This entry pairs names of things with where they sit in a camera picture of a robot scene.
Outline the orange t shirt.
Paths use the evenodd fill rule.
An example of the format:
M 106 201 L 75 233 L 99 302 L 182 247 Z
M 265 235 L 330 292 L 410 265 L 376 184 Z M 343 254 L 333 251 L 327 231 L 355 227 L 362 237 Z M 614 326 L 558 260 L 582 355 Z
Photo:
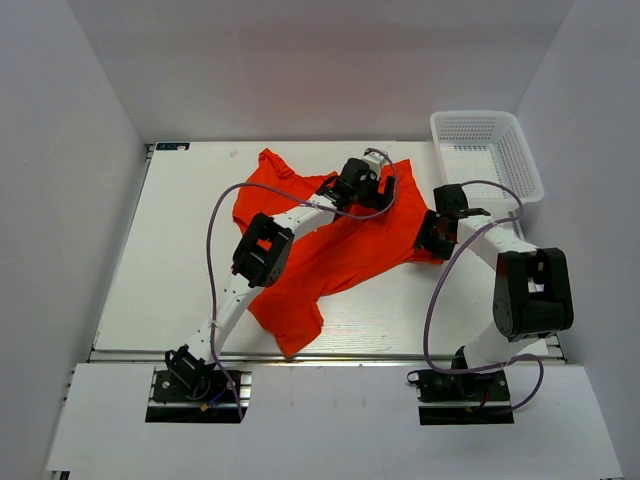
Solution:
M 371 210 L 355 206 L 350 216 L 296 241 L 282 277 L 251 303 L 250 313 L 274 336 L 285 356 L 298 353 L 320 335 L 324 319 L 317 302 L 321 297 L 350 289 L 402 263 L 440 262 L 414 247 L 428 207 L 410 161 L 385 166 L 382 175 L 397 175 L 399 180 L 399 197 L 390 212 L 373 218 Z M 264 149 L 247 186 L 238 193 L 233 220 L 245 230 L 259 212 L 284 213 L 298 199 L 309 198 L 328 178 L 301 176 L 278 154 Z

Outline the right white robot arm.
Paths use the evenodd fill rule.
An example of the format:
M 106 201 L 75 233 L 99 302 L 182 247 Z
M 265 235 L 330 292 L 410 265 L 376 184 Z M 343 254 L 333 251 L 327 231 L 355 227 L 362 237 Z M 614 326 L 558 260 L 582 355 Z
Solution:
M 495 187 L 516 205 L 512 214 L 494 218 L 487 210 L 469 206 L 466 186 Z M 508 187 L 487 180 L 447 184 L 433 191 L 435 209 L 425 214 L 414 246 L 446 262 L 434 287 L 423 329 L 423 355 L 434 371 L 451 375 L 453 390 L 472 399 L 488 385 L 485 371 L 501 370 L 520 360 L 527 346 L 560 331 L 574 321 L 567 259 L 558 248 L 539 248 L 516 235 L 511 225 L 524 213 L 523 201 Z M 430 327 L 438 297 L 453 267 L 472 251 L 495 273 L 492 322 L 470 343 L 459 349 L 462 364 L 448 369 L 437 366 L 430 355 Z

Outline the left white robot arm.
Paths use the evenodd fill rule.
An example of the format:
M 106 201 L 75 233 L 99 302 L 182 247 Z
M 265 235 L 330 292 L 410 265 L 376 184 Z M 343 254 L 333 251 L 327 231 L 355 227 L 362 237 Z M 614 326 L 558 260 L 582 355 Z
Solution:
M 399 194 L 397 169 L 388 154 L 369 148 L 360 158 L 351 158 L 342 172 L 323 182 L 307 199 L 257 182 L 234 184 L 223 191 L 214 205 L 206 234 L 206 265 L 212 295 L 211 314 L 180 349 L 196 364 L 180 370 L 177 387 L 188 398 L 199 399 L 211 387 L 211 374 L 204 367 L 220 368 L 219 354 L 239 319 L 263 290 L 273 286 L 285 271 L 295 242 L 332 223 L 338 217 L 359 221 L 379 217 L 392 208 Z M 213 226 L 223 200 L 231 192 L 252 188 L 276 194 L 294 207 L 269 216 L 254 215 L 236 246 L 231 273 L 222 292 L 216 292 L 213 270 Z

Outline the white plastic mesh basket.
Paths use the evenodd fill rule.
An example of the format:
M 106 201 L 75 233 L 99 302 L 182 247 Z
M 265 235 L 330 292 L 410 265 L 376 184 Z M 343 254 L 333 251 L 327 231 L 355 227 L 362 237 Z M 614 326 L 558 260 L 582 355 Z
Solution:
M 492 110 L 449 110 L 430 117 L 443 182 L 491 181 L 537 203 L 544 187 L 517 118 Z

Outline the blue label sticker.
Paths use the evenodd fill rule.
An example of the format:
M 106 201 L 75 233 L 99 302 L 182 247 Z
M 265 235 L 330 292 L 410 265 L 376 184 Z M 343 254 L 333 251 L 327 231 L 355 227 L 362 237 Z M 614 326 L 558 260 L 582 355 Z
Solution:
M 189 148 L 189 142 L 158 142 L 155 145 L 155 151 L 187 151 Z

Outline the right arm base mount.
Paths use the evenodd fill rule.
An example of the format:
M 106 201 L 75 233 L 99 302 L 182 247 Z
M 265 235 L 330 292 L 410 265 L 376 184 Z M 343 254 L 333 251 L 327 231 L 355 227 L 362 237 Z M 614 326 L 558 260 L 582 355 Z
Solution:
M 503 371 L 445 375 L 413 370 L 407 382 L 418 393 L 421 426 L 508 425 L 514 423 Z

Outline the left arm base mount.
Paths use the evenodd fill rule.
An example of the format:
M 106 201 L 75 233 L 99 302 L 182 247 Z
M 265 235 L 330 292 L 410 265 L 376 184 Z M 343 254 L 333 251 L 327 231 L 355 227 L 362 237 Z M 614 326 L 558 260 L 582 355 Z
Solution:
M 239 424 L 249 406 L 251 373 L 194 357 L 184 345 L 155 370 L 145 421 L 151 424 Z

